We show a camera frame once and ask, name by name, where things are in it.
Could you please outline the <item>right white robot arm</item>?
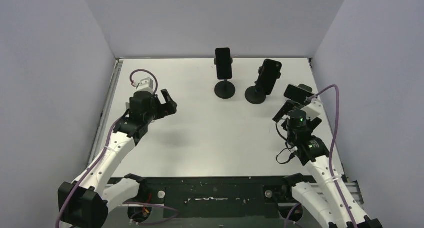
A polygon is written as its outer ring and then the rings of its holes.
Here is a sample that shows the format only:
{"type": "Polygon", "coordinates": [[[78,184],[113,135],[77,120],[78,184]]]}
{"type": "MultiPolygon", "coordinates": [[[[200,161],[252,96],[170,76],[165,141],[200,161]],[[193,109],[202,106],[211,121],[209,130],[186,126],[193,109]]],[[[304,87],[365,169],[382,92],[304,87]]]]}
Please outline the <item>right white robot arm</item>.
{"type": "Polygon", "coordinates": [[[320,191],[301,173],[286,176],[281,188],[282,197],[298,201],[323,228],[381,228],[377,218],[371,218],[356,201],[343,176],[332,165],[330,149],[313,134],[322,122],[314,101],[307,106],[288,100],[273,120],[287,132],[284,138],[291,158],[298,158],[315,180],[320,191]]]}

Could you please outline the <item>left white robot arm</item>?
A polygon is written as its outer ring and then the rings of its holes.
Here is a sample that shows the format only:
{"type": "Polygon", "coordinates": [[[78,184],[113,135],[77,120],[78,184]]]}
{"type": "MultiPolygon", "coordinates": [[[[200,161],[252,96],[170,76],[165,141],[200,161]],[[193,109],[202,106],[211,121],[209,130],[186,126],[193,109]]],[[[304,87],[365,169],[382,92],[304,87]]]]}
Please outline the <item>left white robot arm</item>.
{"type": "Polygon", "coordinates": [[[110,211],[128,199],[141,203],[148,189],[142,177],[128,174],[117,184],[107,187],[115,170],[148,132],[150,123],[173,115],[177,103],[167,89],[161,90],[164,103],[150,89],[138,89],[129,106],[111,126],[102,151],[72,182],[58,189],[59,214],[55,227],[65,222],[80,228],[101,228],[110,211]]]}

